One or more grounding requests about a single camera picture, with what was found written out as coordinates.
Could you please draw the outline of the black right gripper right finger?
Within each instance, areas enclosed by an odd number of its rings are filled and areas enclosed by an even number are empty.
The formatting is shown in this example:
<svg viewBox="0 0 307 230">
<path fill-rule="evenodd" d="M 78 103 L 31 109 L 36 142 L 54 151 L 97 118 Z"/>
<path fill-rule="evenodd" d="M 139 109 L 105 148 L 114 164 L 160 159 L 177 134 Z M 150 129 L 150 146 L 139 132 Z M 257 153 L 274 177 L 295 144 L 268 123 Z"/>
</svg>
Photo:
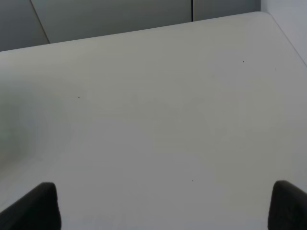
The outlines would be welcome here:
<svg viewBox="0 0 307 230">
<path fill-rule="evenodd" d="M 275 182 L 268 230 L 307 230 L 307 194 L 288 181 Z"/>
</svg>

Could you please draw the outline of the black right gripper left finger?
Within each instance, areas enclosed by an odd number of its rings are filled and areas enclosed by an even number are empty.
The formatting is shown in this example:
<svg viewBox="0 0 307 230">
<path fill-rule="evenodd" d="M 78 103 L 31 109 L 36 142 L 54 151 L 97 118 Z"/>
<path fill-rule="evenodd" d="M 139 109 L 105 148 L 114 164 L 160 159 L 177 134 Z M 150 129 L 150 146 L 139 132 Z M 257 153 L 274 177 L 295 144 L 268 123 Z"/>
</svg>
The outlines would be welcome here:
<svg viewBox="0 0 307 230">
<path fill-rule="evenodd" d="M 57 189 L 43 182 L 0 213 L 2 230 L 60 230 Z"/>
</svg>

